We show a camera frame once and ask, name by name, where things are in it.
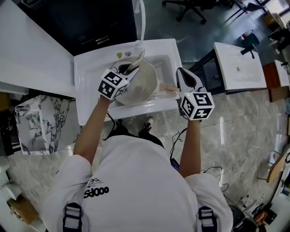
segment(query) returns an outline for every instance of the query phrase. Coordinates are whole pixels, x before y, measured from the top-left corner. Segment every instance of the small white sink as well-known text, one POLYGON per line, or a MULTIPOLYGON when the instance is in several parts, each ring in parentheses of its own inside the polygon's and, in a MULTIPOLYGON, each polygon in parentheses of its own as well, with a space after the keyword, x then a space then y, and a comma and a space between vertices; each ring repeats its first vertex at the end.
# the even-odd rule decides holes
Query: small white sink
POLYGON ((282 62, 279 60, 275 60, 274 62, 277 68, 281 87, 289 86, 290 83, 289 83, 289 78, 288 78, 288 73, 287 73, 287 66, 281 66, 282 62))
POLYGON ((266 88, 263 68, 257 52, 242 55, 244 48, 214 43, 226 90, 266 88))
MULTIPOLYGON (((140 50, 135 49, 134 45, 134 42, 118 44, 74 57, 77 116, 80 125, 86 124, 98 102, 100 93, 97 89, 105 69, 110 68, 117 61, 138 57, 140 50), (122 54, 121 59, 117 57, 117 53, 122 54)), ((175 39, 146 40, 143 42, 143 48, 145 49, 144 59, 156 69, 158 87, 146 102, 124 106, 114 101, 109 108, 109 113, 114 119, 178 108, 176 99, 179 96, 177 94, 159 91, 160 82, 176 86, 175 73, 182 65, 175 39)))

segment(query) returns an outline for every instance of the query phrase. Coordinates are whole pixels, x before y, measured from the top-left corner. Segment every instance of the shoe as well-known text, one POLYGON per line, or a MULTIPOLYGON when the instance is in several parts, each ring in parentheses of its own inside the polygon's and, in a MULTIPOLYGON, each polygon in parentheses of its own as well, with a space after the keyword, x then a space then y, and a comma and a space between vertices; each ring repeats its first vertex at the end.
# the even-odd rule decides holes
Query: shoe
POLYGON ((267 216, 268 214, 265 211, 263 211, 255 218, 255 222, 256 223, 260 222, 260 224, 262 224, 267 216))
POLYGON ((116 122, 117 126, 123 126, 123 120, 122 119, 118 119, 118 121, 116 122))
POLYGON ((143 129, 149 132, 152 129, 152 124, 153 124, 153 117, 148 117, 147 122, 144 123, 143 129))

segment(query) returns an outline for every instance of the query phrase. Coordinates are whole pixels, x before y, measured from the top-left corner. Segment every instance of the backpack strap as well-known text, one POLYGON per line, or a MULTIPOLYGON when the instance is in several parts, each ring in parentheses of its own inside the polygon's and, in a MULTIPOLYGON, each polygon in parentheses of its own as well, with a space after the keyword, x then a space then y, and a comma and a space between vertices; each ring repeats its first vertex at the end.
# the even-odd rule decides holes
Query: backpack strap
POLYGON ((82 207, 69 203, 64 210, 63 232, 82 232, 82 207))
POLYGON ((202 206, 198 210, 198 218, 201 221, 202 232, 217 232, 217 218, 210 207, 202 206))

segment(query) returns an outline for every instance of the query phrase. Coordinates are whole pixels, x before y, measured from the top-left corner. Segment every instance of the white cabinet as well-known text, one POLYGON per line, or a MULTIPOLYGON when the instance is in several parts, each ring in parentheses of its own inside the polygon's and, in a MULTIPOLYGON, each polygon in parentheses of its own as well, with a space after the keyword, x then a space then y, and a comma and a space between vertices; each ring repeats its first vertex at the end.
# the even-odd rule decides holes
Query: white cabinet
POLYGON ((11 0, 0 4, 0 82, 75 97, 73 56, 11 0))

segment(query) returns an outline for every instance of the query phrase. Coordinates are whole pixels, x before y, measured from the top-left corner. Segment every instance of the faucet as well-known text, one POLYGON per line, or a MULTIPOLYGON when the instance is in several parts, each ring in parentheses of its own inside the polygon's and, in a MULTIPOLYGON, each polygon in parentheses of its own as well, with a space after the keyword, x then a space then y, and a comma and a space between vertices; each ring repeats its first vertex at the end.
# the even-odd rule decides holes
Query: faucet
POLYGON ((253 54, 253 52, 252 52, 253 49, 255 49, 256 52, 259 54, 257 48, 256 48, 255 45, 253 45, 253 44, 250 45, 249 47, 245 48, 244 50, 242 50, 242 51, 241 51, 241 54, 242 54, 242 55, 245 55, 246 53, 250 52, 250 53, 252 54, 252 58, 255 59, 255 56, 254 56, 254 54, 253 54))
POLYGON ((288 62, 285 62, 285 63, 282 63, 281 66, 285 66, 285 65, 288 65, 289 63, 288 62))

